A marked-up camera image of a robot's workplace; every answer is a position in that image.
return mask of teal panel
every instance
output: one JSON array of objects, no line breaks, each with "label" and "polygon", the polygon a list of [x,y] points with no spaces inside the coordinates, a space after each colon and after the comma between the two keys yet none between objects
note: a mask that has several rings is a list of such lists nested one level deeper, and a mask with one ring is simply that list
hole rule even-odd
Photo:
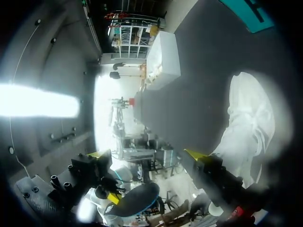
[{"label": "teal panel", "polygon": [[269,15],[258,8],[255,0],[220,0],[231,9],[252,33],[274,26]]}]

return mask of bolt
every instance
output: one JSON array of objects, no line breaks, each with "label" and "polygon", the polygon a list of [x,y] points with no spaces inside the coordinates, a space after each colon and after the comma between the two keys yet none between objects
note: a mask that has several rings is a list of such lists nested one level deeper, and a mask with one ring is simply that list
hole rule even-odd
[{"label": "bolt", "polygon": [[23,193],[23,197],[24,197],[24,198],[29,198],[29,193],[28,193],[28,192]]},{"label": "bolt", "polygon": [[32,191],[33,191],[34,193],[37,193],[37,192],[39,191],[39,188],[35,186],[35,187],[32,188]]}]

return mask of white container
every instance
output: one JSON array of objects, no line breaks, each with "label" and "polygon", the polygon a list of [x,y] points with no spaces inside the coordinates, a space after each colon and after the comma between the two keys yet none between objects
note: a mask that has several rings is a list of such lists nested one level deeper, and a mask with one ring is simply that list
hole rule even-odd
[{"label": "white container", "polygon": [[146,59],[146,89],[159,90],[181,76],[175,34],[160,31]]}]

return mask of metal shelving unit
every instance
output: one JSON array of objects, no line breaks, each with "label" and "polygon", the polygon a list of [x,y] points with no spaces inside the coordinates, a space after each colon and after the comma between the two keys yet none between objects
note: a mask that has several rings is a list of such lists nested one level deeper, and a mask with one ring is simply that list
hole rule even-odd
[{"label": "metal shelving unit", "polygon": [[112,46],[116,48],[113,58],[146,59],[150,49],[149,26],[138,25],[116,25],[113,23],[113,30],[116,39],[112,41]]}]

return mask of white cloth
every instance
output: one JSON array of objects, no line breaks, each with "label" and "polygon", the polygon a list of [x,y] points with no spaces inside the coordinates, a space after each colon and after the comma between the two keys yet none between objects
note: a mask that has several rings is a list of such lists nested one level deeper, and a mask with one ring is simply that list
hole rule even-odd
[{"label": "white cloth", "polygon": [[268,148],[275,133],[275,119],[264,89],[248,73],[233,76],[229,102],[229,127],[213,154],[223,159],[223,166],[233,175],[243,177],[247,188],[254,183],[250,176],[252,159]]}]

